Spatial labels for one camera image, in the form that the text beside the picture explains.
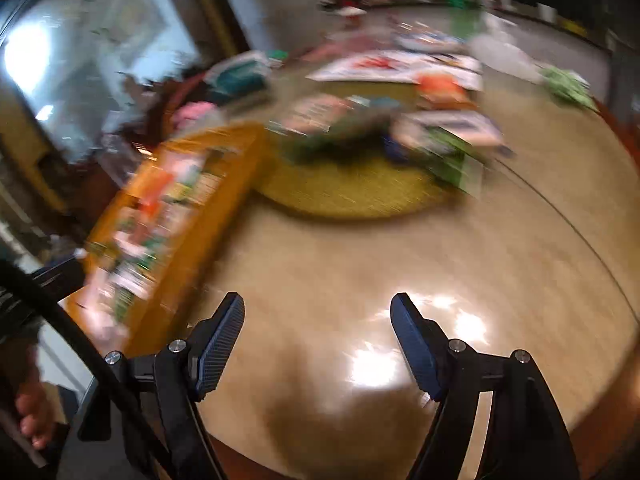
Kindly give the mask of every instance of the screw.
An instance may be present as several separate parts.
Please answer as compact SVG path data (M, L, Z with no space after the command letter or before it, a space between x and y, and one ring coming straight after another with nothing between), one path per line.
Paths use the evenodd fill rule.
M114 365L120 360L121 357L122 354L117 350L114 350L113 352L109 352L107 355L105 355L104 360L107 361L107 364Z
M466 343L460 339L452 339L449 341L449 348L454 352L462 352L466 348Z
M169 343L169 351L178 354L187 348L187 342L183 339L175 339Z
M531 361L531 354L526 350L516 350L513 356L521 363L528 363Z

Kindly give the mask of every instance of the clutter on floor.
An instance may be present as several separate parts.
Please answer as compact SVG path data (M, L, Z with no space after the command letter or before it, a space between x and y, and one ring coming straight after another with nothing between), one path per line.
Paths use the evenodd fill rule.
M260 160L266 168L258 190L291 210L388 217L454 196L481 197L484 169L505 145L479 105L484 64L544 82L559 98L594 109L586 82L537 65L515 46L513 24L488 12L481 14L484 32L463 39L393 17L388 27L369 31L366 13L354 9L336 13L346 20L344 31L300 58L329 63L305 72L318 90L287 102L265 123L268 134L260 125L243 133L223 124L235 108L277 99L273 79L287 70L287 53L247 52L178 89L163 119L175 140L140 151L145 163L92 235L89 279L76 303L95 340L133 341L143 319L162 311L168 326L183 285L194 279L190 254L200 262L224 223L206 228L206 242L197 232L209 225L205 216L228 218L228 204L250 188ZM203 130L206 139L198 136ZM236 191L220 193L232 187L226 184L232 173ZM185 262L188 272L177 270ZM180 281L180 291L169 292L165 278Z

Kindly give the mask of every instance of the pink object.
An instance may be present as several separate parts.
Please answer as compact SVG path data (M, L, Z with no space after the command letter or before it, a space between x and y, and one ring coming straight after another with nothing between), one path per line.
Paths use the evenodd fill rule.
M327 40L301 57L302 61L320 62L339 59L369 50L381 50L391 47L388 31L385 28L364 28L334 32Z
M173 115L172 123L174 128L176 130L184 129L215 108L215 104L207 103L206 101L187 103Z

